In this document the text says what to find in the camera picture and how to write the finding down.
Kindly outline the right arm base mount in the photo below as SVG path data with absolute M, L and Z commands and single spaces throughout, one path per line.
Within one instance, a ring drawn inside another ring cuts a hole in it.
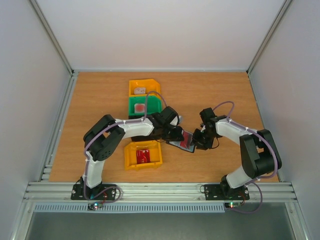
M 206 201 L 241 201 L 250 199 L 249 191 L 246 187 L 229 188 L 221 184 L 205 184 L 204 196 Z

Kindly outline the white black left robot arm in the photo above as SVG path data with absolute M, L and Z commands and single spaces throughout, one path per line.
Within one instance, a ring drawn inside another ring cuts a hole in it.
M 181 116 L 170 106 L 135 119 L 117 119 L 110 114 L 103 116 L 83 137 L 83 194 L 89 199 L 100 195 L 105 161 L 123 139 L 148 137 L 152 140 L 182 141 L 180 122 Z

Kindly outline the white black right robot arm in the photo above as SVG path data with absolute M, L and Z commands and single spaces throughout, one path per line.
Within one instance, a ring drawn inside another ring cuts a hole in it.
M 212 108 L 200 113 L 202 129 L 196 129 L 192 142 L 199 150 L 213 148 L 214 140 L 225 137 L 240 147 L 241 166 L 221 178 L 220 192 L 226 199 L 245 189 L 259 178 L 272 178 L 282 167 L 282 160 L 272 133 L 267 129 L 244 127 L 226 115 L 215 115 Z

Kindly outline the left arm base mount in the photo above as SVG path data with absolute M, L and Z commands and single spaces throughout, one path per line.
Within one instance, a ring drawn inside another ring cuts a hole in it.
M 94 188 L 89 188 L 83 182 L 78 182 L 72 187 L 70 199 L 73 201 L 114 201 L 116 193 L 119 192 L 116 187 L 115 184 L 101 183 Z

